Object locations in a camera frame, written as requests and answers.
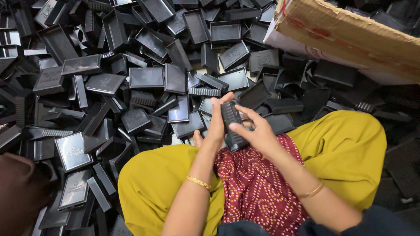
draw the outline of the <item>gold bangle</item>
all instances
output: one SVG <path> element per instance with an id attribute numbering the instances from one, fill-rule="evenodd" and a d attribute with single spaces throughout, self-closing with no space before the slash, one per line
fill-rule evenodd
<path id="1" fill-rule="evenodd" d="M 205 187 L 205 188 L 206 188 L 206 189 L 208 189 L 209 191 L 210 191 L 210 189 L 211 189 L 211 186 L 210 186 L 210 185 L 206 184 L 205 182 L 203 182 L 203 181 L 201 181 L 201 180 L 199 180 L 199 179 L 197 179 L 197 178 L 194 178 L 194 177 L 192 177 L 192 176 L 186 176 L 186 179 L 191 180 L 192 182 L 195 182 L 195 183 L 197 183 L 197 184 L 199 184 L 199 185 L 201 185 L 201 186 Z"/>
<path id="2" fill-rule="evenodd" d="M 298 197 L 299 199 L 303 199 L 303 198 L 306 198 L 306 197 L 313 197 L 313 196 L 315 196 L 317 193 L 319 193 L 323 187 L 324 187 L 324 184 L 321 182 L 321 183 L 319 184 L 319 186 L 318 186 L 318 187 L 317 187 L 314 191 L 312 191 L 312 192 L 310 192 L 310 193 L 306 193 L 306 194 L 304 194 L 304 195 L 297 195 L 297 197 Z"/>

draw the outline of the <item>maroon bandhani dupatta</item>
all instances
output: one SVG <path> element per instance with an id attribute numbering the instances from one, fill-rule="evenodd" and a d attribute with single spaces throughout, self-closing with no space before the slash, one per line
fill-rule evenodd
<path id="1" fill-rule="evenodd" d="M 303 165 L 289 136 L 281 134 L 277 140 Z M 297 234 L 308 214 L 276 167 L 255 148 L 250 146 L 237 152 L 221 149 L 215 168 L 225 188 L 222 224 L 249 220 L 270 235 Z"/>

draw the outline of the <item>woman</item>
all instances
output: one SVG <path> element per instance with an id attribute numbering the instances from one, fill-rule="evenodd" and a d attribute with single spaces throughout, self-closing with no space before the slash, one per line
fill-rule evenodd
<path id="1" fill-rule="evenodd" d="M 209 131 L 204 140 L 194 133 L 196 147 L 142 152 L 124 166 L 118 190 L 135 236 L 360 235 L 376 223 L 371 215 L 376 219 L 378 210 L 363 217 L 357 209 L 370 207 L 381 175 L 386 140 L 377 120 L 333 112 L 275 137 L 265 119 L 237 105 L 254 131 L 239 124 L 227 128 L 250 147 L 218 152 L 225 130 L 220 104 L 233 97 L 212 98 Z M 383 211 L 379 216 L 393 223 L 383 225 L 381 235 L 392 232 L 391 226 L 403 228 Z"/>

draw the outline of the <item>bare foot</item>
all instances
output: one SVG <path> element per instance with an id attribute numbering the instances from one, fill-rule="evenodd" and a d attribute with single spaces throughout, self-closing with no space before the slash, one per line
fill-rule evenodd
<path id="1" fill-rule="evenodd" d="M 203 137 L 201 137 L 200 131 L 197 129 L 196 131 L 194 131 L 194 135 L 192 136 L 192 138 L 194 139 L 194 147 L 201 147 L 201 143 L 203 142 Z"/>

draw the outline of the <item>cardboard box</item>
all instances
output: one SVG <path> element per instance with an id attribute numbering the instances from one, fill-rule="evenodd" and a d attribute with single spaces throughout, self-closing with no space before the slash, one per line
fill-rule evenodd
<path id="1" fill-rule="evenodd" d="M 420 38 L 322 0 L 282 0 L 264 43 L 353 66 L 381 84 L 420 82 Z"/>

